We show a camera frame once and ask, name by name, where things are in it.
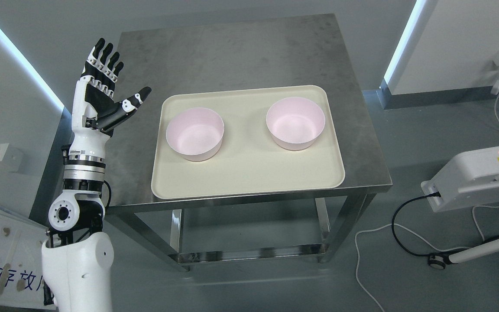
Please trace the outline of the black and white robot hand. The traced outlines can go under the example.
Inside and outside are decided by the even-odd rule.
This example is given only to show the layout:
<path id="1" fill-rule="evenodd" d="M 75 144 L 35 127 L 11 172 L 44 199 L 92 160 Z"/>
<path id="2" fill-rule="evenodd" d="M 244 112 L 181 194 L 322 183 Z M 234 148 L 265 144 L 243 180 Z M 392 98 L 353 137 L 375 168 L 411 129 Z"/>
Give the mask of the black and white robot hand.
<path id="1" fill-rule="evenodd" d="M 93 130 L 112 137 L 121 123 L 131 118 L 151 93 L 150 87 L 120 101 L 113 95 L 123 62 L 120 54 L 113 51 L 113 44 L 100 38 L 85 61 L 75 88 L 71 127 Z"/>

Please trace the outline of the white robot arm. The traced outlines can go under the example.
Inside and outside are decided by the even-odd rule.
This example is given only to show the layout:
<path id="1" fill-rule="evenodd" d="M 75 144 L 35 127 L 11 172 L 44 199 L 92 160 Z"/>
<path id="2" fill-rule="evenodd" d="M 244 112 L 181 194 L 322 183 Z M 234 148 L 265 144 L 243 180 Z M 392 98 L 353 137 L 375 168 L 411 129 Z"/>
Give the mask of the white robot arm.
<path id="1" fill-rule="evenodd" d="M 60 312 L 111 312 L 113 246 L 103 232 L 105 144 L 98 130 L 73 129 L 63 150 L 63 190 L 48 210 L 41 249 L 43 303 Z"/>

